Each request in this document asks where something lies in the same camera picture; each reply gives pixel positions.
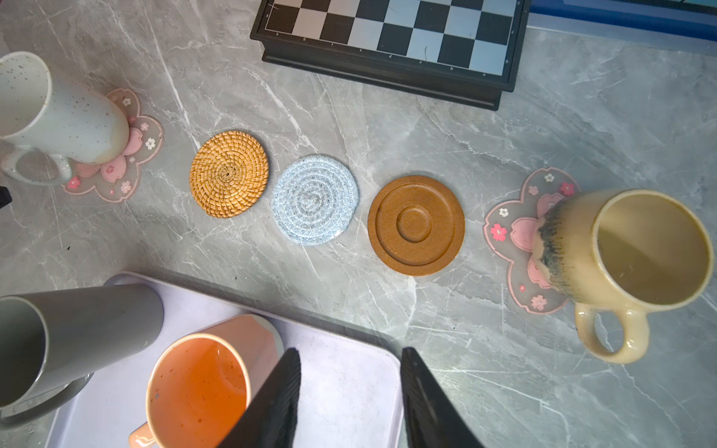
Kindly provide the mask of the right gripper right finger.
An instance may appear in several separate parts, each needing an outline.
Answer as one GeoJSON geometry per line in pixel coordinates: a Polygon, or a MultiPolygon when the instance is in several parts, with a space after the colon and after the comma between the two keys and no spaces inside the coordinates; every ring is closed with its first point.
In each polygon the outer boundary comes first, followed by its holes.
{"type": "Polygon", "coordinates": [[[401,391],[409,447],[484,447],[414,347],[401,351],[401,391]]]}

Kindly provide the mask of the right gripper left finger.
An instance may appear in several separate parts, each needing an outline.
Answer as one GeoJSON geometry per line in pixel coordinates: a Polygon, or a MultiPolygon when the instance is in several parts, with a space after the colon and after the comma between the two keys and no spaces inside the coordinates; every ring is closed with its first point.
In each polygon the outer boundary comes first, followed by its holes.
{"type": "Polygon", "coordinates": [[[300,354],[290,348],[218,447],[292,447],[301,384],[300,354]]]}

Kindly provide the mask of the brown wooden round coaster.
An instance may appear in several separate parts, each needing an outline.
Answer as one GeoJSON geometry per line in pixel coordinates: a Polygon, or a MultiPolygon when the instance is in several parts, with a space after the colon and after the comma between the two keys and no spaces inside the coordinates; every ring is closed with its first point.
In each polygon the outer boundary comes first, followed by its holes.
{"type": "Polygon", "coordinates": [[[407,175],[378,192],[367,228],[373,251],[386,266],[408,276],[429,276],[459,254],[465,216],[443,183],[407,175]]]}

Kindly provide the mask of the pink flower coaster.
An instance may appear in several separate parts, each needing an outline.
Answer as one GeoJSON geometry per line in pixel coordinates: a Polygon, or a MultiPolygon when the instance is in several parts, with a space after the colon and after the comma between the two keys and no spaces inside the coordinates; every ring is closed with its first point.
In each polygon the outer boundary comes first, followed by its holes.
{"type": "Polygon", "coordinates": [[[121,155],[106,164],[78,164],[76,175],[63,185],[63,190],[74,196],[95,192],[108,203],[122,203],[136,192],[141,166],[160,152],[164,143],[164,128],[156,119],[142,113],[141,101],[134,91],[115,89],[106,97],[128,119],[128,144],[121,155]]]}
{"type": "Polygon", "coordinates": [[[568,301],[532,260],[532,238],[540,218],[580,191],[566,172],[541,168],[526,178],[519,198],[496,205],[485,216],[485,240],[508,263],[506,289],[515,304],[530,314],[550,315],[568,301]]]}

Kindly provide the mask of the grey woven round coaster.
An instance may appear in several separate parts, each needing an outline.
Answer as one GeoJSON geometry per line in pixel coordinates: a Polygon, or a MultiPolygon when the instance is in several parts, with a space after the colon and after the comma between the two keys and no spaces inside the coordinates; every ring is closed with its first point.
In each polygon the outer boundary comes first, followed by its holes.
{"type": "Polygon", "coordinates": [[[294,244],[319,246],[343,233],[360,201],[357,181],[338,160],[325,155],[288,166],[273,191],[278,229],[294,244]]]}

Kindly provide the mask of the yellow rattan round coaster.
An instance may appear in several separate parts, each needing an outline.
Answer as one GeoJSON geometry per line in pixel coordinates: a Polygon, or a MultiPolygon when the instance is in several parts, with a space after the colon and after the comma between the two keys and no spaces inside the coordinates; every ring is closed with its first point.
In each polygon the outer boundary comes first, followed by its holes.
{"type": "Polygon", "coordinates": [[[233,218],[263,195],[269,164],[260,142],[250,134],[227,131],[205,142],[192,161],[190,191],[213,218],[233,218]]]}

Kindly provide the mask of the yellow mug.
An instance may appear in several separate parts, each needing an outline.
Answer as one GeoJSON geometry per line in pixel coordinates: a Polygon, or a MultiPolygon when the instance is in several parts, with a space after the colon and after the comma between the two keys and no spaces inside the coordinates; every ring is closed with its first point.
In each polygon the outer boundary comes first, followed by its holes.
{"type": "Polygon", "coordinates": [[[648,315],[694,302],[715,265],[703,223],[654,190],[602,190],[559,202],[539,219],[531,258],[573,300],[586,349],[615,364],[642,358],[648,315]]]}

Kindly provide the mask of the white mug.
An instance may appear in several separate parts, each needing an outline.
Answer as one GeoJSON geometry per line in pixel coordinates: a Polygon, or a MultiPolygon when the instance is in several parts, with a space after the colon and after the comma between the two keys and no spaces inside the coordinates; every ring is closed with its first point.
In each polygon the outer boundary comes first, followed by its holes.
{"type": "Polygon", "coordinates": [[[31,52],[1,57],[1,140],[13,151],[1,170],[18,181],[53,186],[68,183],[74,164],[105,164],[130,140],[125,113],[92,87],[48,65],[31,52]],[[52,179],[21,174],[22,157],[41,152],[57,167],[52,179]]]}

